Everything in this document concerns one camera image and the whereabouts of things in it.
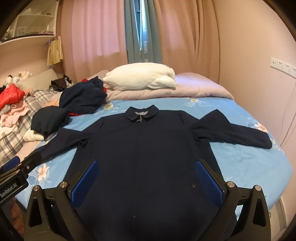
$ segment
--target cabinet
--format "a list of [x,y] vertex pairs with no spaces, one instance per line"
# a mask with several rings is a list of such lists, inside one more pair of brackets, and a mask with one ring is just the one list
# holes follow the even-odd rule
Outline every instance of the cabinet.
[[58,0],[33,0],[6,31],[0,41],[0,54],[46,44],[55,38],[58,3]]

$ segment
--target pink curtain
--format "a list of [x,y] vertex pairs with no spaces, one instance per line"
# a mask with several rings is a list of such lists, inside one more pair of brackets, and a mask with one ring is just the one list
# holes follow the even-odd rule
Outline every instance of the pink curtain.
[[154,0],[163,64],[175,73],[219,78],[219,37],[211,0]]
[[124,0],[64,0],[61,39],[74,82],[127,64]]

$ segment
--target gray curtain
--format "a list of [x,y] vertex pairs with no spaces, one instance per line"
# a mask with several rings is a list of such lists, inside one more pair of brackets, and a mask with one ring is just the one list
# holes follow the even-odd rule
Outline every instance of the gray curtain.
[[134,0],[125,0],[128,63],[153,62],[161,64],[162,55],[153,0],[140,0],[140,10],[139,22]]

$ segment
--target jacket collar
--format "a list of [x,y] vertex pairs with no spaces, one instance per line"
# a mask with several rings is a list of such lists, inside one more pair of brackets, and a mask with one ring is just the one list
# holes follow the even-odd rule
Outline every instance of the jacket collar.
[[134,121],[135,119],[137,119],[140,116],[137,113],[146,112],[146,111],[148,111],[148,113],[146,115],[142,115],[142,117],[145,119],[149,119],[149,118],[155,116],[157,114],[157,112],[159,111],[159,109],[155,105],[152,105],[152,106],[145,108],[145,109],[137,109],[134,107],[129,107],[126,111],[126,116],[131,121]]

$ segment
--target power strip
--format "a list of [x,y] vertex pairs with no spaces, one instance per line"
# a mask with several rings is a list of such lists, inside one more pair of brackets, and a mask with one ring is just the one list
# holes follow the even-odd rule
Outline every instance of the power strip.
[[296,78],[296,67],[289,63],[276,58],[271,58],[270,66]]

